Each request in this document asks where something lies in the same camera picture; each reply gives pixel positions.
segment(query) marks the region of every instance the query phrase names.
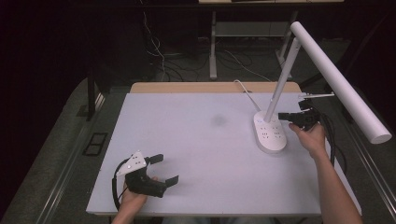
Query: wrist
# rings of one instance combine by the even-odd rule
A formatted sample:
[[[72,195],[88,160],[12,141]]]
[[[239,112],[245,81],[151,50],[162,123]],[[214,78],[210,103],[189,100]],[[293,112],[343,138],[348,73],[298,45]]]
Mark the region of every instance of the wrist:
[[[134,216],[130,213],[123,212],[121,209],[114,217],[112,224],[130,224],[134,220]]]
[[[321,161],[328,161],[329,156],[327,155],[326,149],[325,148],[320,148],[318,150],[315,150],[311,153],[311,157],[314,159],[315,162],[321,162]]]

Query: forearm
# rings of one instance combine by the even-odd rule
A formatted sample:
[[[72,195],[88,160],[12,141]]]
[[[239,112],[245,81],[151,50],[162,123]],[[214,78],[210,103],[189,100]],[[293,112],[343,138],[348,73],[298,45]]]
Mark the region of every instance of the forearm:
[[[134,217],[129,213],[118,212],[114,217],[112,224],[132,224],[134,223]]]
[[[327,155],[315,158],[315,163],[318,170],[323,223],[362,223],[358,209],[333,169]]]

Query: white plastic housing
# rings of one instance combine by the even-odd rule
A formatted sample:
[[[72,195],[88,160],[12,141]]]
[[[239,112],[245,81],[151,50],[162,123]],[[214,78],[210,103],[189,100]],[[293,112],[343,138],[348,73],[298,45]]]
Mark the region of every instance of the white plastic housing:
[[[259,111],[253,118],[257,145],[266,153],[279,153],[287,144],[285,132],[277,115],[273,115],[270,121],[266,122],[265,114],[266,111]]]
[[[140,151],[137,151],[120,167],[120,170],[116,173],[116,176],[126,175],[143,167],[146,167],[145,158]]]
[[[387,142],[392,137],[390,132],[350,86],[305,28],[296,21],[291,25],[290,29],[367,139],[372,144]]]

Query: lamp base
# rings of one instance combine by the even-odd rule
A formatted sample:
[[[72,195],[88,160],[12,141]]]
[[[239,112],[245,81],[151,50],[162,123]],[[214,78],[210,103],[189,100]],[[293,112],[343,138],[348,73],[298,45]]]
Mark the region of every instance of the lamp base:
[[[265,122],[265,114],[266,111],[260,111],[253,118],[257,145],[263,152],[279,153],[287,144],[285,132],[277,115],[274,114],[269,122]]]

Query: human arm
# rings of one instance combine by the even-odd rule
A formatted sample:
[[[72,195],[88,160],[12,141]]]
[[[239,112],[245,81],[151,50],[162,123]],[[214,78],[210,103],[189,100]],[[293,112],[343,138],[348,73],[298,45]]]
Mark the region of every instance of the human arm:
[[[325,131],[320,124],[305,132],[290,124],[301,144],[315,161],[318,172],[320,210],[323,223],[362,223],[361,216],[335,172],[325,149]]]

